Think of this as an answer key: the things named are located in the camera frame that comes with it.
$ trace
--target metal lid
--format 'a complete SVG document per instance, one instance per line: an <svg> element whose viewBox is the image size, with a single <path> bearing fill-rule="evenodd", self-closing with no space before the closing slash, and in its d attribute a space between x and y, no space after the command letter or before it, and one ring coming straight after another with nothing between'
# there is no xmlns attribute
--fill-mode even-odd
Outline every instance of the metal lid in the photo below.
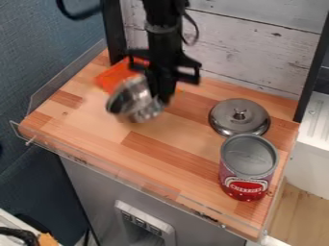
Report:
<svg viewBox="0 0 329 246"><path fill-rule="evenodd" d="M234 135L221 146L224 164L243 179L262 178L278 164L276 148L258 135Z"/></svg>
<svg viewBox="0 0 329 246"><path fill-rule="evenodd" d="M152 97L147 79L143 75L130 77L123 81L109 99L106 109L120 119L142 123L158 116L165 105Z"/></svg>
<svg viewBox="0 0 329 246"><path fill-rule="evenodd" d="M270 125L267 111L246 99L229 99L213 107L209 114L211 126L228 137L238 134L264 134Z"/></svg>

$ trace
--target wooden plank wall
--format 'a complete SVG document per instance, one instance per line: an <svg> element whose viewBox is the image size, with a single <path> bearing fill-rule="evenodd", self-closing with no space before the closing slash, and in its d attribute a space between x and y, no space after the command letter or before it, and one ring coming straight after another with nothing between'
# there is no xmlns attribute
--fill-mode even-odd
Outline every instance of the wooden plank wall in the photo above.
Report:
<svg viewBox="0 0 329 246"><path fill-rule="evenodd" d="M129 45L145 47L140 0L122 5ZM327 0L191 0L201 37L185 49L204 76L297 99L328 10Z"/></svg>

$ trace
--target tin can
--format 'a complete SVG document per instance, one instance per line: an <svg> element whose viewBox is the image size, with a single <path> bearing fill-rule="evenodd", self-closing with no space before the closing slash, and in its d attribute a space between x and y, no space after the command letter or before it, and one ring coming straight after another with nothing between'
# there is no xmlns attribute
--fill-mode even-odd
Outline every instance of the tin can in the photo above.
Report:
<svg viewBox="0 0 329 246"><path fill-rule="evenodd" d="M231 136L221 147L220 184L237 200L259 200L268 191L278 160L276 148L263 137Z"/></svg>

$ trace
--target wooden tabletop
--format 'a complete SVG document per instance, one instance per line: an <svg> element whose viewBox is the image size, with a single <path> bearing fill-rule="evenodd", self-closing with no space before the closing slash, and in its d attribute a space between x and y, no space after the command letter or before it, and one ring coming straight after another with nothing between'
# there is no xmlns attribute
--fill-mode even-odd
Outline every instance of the wooden tabletop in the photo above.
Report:
<svg viewBox="0 0 329 246"><path fill-rule="evenodd" d="M105 110L109 95L94 84L94 77L108 68L104 51L28 115L19 131L61 155L95 165L116 179L257 239L296 138L298 124L291 120L297 102L203 79L201 86L180 84L183 92L176 93L158 118L144 124L120 123ZM278 148L280 163L269 193L258 202L236 201L218 184L219 149L225 139L209 126L208 113L228 98L253 100L271 115L265 137Z"/></svg>

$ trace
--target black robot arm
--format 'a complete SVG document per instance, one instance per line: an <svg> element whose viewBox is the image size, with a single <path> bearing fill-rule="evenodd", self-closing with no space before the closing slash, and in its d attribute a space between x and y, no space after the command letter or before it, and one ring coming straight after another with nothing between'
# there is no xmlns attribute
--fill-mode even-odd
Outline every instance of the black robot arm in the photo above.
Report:
<svg viewBox="0 0 329 246"><path fill-rule="evenodd" d="M58 8L73 20L86 19L102 10L101 6L91 10L72 14L67 11L63 0L56 0ZM148 49L128 50L130 68L143 72L147 78L152 96L168 104L174 94L178 81L198 85L201 63L188 57L183 51L183 17L196 31L194 44L199 36L196 23L186 13L189 0L142 0L146 12L145 30L148 37ZM147 66L134 61L141 58L149 61ZM182 73L180 67L191 68L192 74Z"/></svg>

